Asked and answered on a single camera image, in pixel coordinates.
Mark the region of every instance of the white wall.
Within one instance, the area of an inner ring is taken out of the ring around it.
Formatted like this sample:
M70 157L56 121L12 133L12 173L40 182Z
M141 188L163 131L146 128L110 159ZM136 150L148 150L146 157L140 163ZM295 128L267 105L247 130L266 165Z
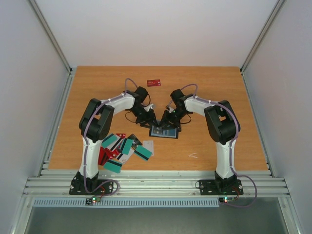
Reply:
M26 0L0 4L0 233L35 176L67 74Z
M71 66L241 66L276 0L37 0Z
M312 233L312 1L286 1L246 71L277 176Z

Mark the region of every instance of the white arm segment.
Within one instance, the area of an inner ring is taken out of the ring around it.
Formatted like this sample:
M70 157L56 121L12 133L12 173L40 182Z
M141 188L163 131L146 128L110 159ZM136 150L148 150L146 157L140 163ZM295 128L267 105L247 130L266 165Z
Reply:
M121 111L131 109L133 107L133 104L135 102L135 98L130 94L125 94L123 97L120 97L119 99L116 99L114 101L111 101L111 99L108 100L101 100L101 102L110 101L106 105L114 107L114 115L118 114Z
M83 175L83 157L88 145L87 160L86 160L86 178L93 178L98 173L98 156L99 150L101 148L102 140L98 140L93 143L92 140L88 139L89 144L86 143L85 139L82 137L83 141L83 151L82 151L82 162L79 169L80 174Z
M114 115L127 110L131 109L133 107L133 104L135 102L135 98L130 95L126 94L124 96L120 96L120 98L115 99L114 101L110 101L106 105L110 105L114 107ZM83 141L83 151L82 151L82 162L79 169L79 172L83 175L83 160L84 160L84 152L86 150L86 146L88 145L87 150L87 159L86 159L86 177L87 178L93 178L98 173L98 157L99 157L99 151L101 148L102 140L98 140L96 143L93 143L92 140L88 139L88 144L85 141L84 137L82 137Z
M194 112L205 116L204 109L209 106L214 106L205 101L202 101L201 98L197 96L189 97L184 101L187 111ZM236 140L232 144L232 166L234 168L234 146ZM221 178L229 178L233 175L233 172L230 169L230 141L226 142L225 145L222 145L219 142L216 142L216 153L217 153L217 167L216 172Z
M216 172L218 175L222 178L229 178L233 176L233 172L230 168L230 142L226 142L225 145L222 145L219 142L216 142L216 154L217 154L217 167ZM235 170L234 167L234 146L235 146L236 140L232 143L232 168Z
M195 112L205 117L204 109L209 106L214 106L214 105L197 100L196 97L197 96L195 96L195 98L189 97L188 99L184 101L186 110L190 112Z

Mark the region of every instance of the cable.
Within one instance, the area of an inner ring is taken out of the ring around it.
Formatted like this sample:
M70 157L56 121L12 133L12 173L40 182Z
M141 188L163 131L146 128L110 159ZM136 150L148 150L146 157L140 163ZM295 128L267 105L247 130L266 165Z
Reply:
M180 124L187 124L187 123L190 123L190 122L192 121L192 118L190 117L190 115L189 115L189 114L187 114L187 116L190 118L190 121L185 122L185 123L180 123Z
M126 78L125 79L125 94L127 93L127 81L128 80L131 81L135 85L135 87L137 88L137 84L132 79Z
M129 113L131 113L131 111L129 111L129 112L127 112L127 113L125 113L125 117L126 117L126 119L127 119L128 121L132 122L132 123L136 123L136 122L131 121L131 120L129 120L129 119L127 118L127 114L129 114Z
M183 86L182 88L180 88L180 90L183 90L183 89L185 89L186 87L189 87L189 86L195 86L195 91L194 91L194 93L193 93L193 97L195 98L195 96L196 96L196 94L197 94L197 90L198 90L198 85L197 85L197 84L187 84L187 85ZM167 107L169 107L169 106L171 105L172 102L173 102L173 101L171 100L171 101L169 102L169 104L167 105Z
M237 188L235 188L235 187L232 187L232 189L237 193L237 196L236 196L236 198L234 199L234 200L236 201L236 200L238 200L238 198L239 198L239 191L238 191Z
M239 175L233 169L233 165L232 165L232 144L238 137L238 122L237 122L237 119L236 119L235 115L226 106L224 106L224 105L222 105L222 104L220 104L218 102L210 101L210 100L207 101L207 100L199 98L199 97L196 97L196 99L199 100L199 101L203 101L205 103L208 103L208 104L212 104L212 105L216 105L216 106L221 107L227 113L229 113L230 116L233 118L233 121L235 123L235 130L236 130L236 132L235 132L234 138L230 141L230 145L229 145L229 147L230 147L230 150L229 150L229 153L230 153L230 169L233 172L233 174L236 175L237 177L246 177L247 179L249 179L251 181L251 183L254 186L254 198L253 198L252 202L250 204L246 205L246 206L238 206L238 205L234 205L234 204L230 204L230 203L224 203L224 204L229 205L229 206L233 206L233 207L238 207L238 208L248 208L248 207L252 206L253 203L255 202L255 200L257 199L258 190L257 190L257 186L256 186L255 182L253 181L253 179L251 179L248 175Z
M149 104L151 104L151 96L150 96L150 94L147 93L147 96L149 98L149 102L148 102L148 104L146 106L142 104L143 107L147 107Z
M102 189L102 195L99 199L101 199L105 195L105 189L103 188L103 186L101 186L101 189Z
M131 81L135 85L136 88L138 88L137 84L132 79L126 78L125 79L125 93L127 93L127 81L128 80ZM151 96L149 95L149 93L147 93L147 95L148 95L150 101L149 101L149 103L146 106L142 104L143 107L147 107L149 104L151 104Z
M104 196L114 195L114 194L119 190L119 188L120 188L120 184L119 184L118 181L113 180L113 179L110 179L110 180L107 180L107 181L101 183L101 184L100 184L99 186L97 186L93 191L90 192L90 191L88 190L88 188L87 188L87 178L86 178L86 166L87 166L86 162L87 162L87 152L88 152L88 147L89 147L89 141L88 141L88 138L87 138L87 132L88 132L88 129L89 129L89 127L90 127L90 124L91 124L91 122L92 122L94 116L96 115L96 113L98 113L99 110L100 110L106 103L108 103L108 102L110 102L110 101L118 100L119 98L123 97L124 95L125 95L125 94L122 93L121 95L119 95L119 96L117 96L117 97L114 97L114 98L112 98L112 99L110 99L110 100L106 100L106 101L102 102L101 105L99 105L99 106L96 108L96 110L92 113L92 115L91 115L91 117L90 117L90 119L89 119L89 121L88 121L88 123L87 123L87 126L86 126L86 128L85 128L85 130L84 130L83 138L84 138L84 140L85 140L85 142L86 142L86 148L85 148L85 151L84 151L84 154L83 154L83 184L84 184L84 189L85 189L85 191L86 191L87 193L89 193L89 194L91 194L91 193L93 193L94 191L98 190L103 184L106 184L106 183L108 183L108 182L113 182L113 183L115 183L115 184L117 185L117 188L116 188L116 190L115 190L114 192L112 192L111 194L107 194L107 195L104 195Z
M198 187L196 186L197 183L199 184L199 180L195 182L195 188L200 189L199 186Z

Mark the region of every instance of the red card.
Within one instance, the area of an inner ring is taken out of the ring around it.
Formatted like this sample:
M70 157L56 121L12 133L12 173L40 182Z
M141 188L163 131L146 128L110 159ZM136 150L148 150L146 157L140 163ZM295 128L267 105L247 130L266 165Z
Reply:
M125 139L126 138L126 134L125 133L116 133L115 135L119 136L121 139Z
M159 79L151 79L147 81L147 87L150 86L160 86L160 80Z
M100 148L99 150L99 156L98 156L98 165L104 166L104 164L108 161L107 154L105 153L105 150L103 147Z
M104 149L104 152L107 154L107 156L112 159L120 154L118 149L115 149L114 151L110 151L109 149Z

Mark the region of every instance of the teal card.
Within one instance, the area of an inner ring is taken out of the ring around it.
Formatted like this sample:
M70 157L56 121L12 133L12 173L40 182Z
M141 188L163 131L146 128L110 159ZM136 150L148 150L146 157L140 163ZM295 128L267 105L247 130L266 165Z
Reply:
M140 156L144 160L149 160L150 157L152 156L152 152L149 151L148 149L145 149L143 146L138 145L134 153L138 156Z
M114 160L108 160L104 164L104 168L115 173L120 173L122 164Z
M118 137L114 134L110 134L106 137L102 142L102 147L106 149L109 145L113 144L115 141L118 140Z
M131 146L133 144L133 140L124 139L120 146L120 151L122 154L127 155L130 152Z

